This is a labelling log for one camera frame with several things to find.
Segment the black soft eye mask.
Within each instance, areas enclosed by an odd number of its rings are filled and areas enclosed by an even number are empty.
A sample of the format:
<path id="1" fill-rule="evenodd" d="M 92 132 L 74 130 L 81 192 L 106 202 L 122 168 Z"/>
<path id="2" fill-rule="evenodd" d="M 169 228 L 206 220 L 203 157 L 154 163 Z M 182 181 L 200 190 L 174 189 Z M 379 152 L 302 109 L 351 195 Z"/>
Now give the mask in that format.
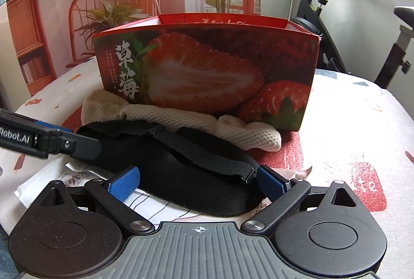
<path id="1" fill-rule="evenodd" d="M 77 133 L 97 139 L 92 163 L 117 174 L 134 166 L 139 187 L 178 206 L 217 217 L 243 215 L 264 199 L 258 163 L 236 145 L 201 130 L 140 121 L 93 122 Z"/>

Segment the white plastic packet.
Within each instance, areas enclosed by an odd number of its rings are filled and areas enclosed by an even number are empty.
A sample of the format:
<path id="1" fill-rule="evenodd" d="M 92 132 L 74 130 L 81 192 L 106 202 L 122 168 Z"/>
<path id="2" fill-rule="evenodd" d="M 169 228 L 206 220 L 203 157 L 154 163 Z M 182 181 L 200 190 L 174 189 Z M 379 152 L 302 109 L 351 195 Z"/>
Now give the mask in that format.
<path id="1" fill-rule="evenodd" d="M 288 179 L 292 187 L 285 194 L 290 195 L 296 186 L 305 186 L 307 184 L 304 180 L 293 178 L 295 174 L 293 171 L 284 169 L 273 170 L 285 178 L 286 175 L 292 176 L 291 179 Z M 21 184 L 16 190 L 16 196 L 28 209 L 31 209 L 34 206 L 34 199 L 43 191 L 46 185 L 54 179 L 60 179 L 65 172 L 70 172 L 71 176 L 64 180 L 64 190 L 72 196 L 73 201 L 77 203 L 78 208 L 82 212 L 94 211 L 104 214 L 105 208 L 115 204 L 129 212 L 143 214 L 155 227 L 162 222 L 191 223 L 196 225 L 196 230 L 199 233 L 203 233 L 207 229 L 206 225 L 208 223 L 235 222 L 236 224 L 241 224 L 242 221 L 250 220 L 253 214 L 258 213 L 258 206 L 260 204 L 270 205 L 273 203 L 265 196 L 262 202 L 248 213 L 232 217 L 217 217 L 165 201 L 143 191 L 139 186 L 124 202 L 121 202 L 108 192 L 108 183 L 96 182 L 97 177 L 103 176 L 103 170 L 93 169 L 80 161 L 63 161 L 62 159 L 57 159 L 48 164 L 27 182 Z"/>

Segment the beige knitted cloth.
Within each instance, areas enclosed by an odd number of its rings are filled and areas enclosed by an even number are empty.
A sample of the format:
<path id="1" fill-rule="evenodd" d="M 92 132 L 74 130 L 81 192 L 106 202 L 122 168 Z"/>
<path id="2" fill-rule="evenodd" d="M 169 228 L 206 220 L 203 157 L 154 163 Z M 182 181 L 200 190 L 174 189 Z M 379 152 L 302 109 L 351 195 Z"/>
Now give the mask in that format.
<path id="1" fill-rule="evenodd" d="M 196 129 L 226 140 L 244 151 L 261 149 L 277 152 L 282 144 L 281 134 L 263 122 L 247 124 L 232 115 L 216 118 L 198 112 L 130 104 L 105 90 L 96 90 L 84 100 L 81 118 L 84 125 L 114 120 L 143 120 L 160 124 L 172 132 L 181 128 Z"/>

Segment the white patterned tablecloth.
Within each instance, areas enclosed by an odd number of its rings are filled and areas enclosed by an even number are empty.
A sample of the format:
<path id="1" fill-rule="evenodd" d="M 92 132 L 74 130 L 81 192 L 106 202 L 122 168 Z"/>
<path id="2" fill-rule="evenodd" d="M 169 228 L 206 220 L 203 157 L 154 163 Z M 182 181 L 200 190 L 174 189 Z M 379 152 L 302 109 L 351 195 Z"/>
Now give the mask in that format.
<path id="1" fill-rule="evenodd" d="M 34 97 L 23 97 L 18 113 L 62 123 L 94 90 L 102 88 L 95 60 L 81 64 Z M 346 74 L 314 76 L 298 132 L 303 169 L 312 186 L 347 182 L 383 229 L 387 252 L 381 278 L 413 278 L 413 119 L 387 90 Z M 10 233 L 26 207 L 18 186 L 48 160 L 1 149 L 1 227 Z"/>

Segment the red strawberry cardboard box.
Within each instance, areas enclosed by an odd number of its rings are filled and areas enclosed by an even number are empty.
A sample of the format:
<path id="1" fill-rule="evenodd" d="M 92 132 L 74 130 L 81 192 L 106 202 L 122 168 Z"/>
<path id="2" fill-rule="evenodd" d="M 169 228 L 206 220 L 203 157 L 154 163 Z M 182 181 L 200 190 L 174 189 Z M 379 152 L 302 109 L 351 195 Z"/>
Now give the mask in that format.
<path id="1" fill-rule="evenodd" d="M 133 104 L 298 131 L 320 37 L 283 18 L 164 14 L 93 35 L 106 90 Z"/>

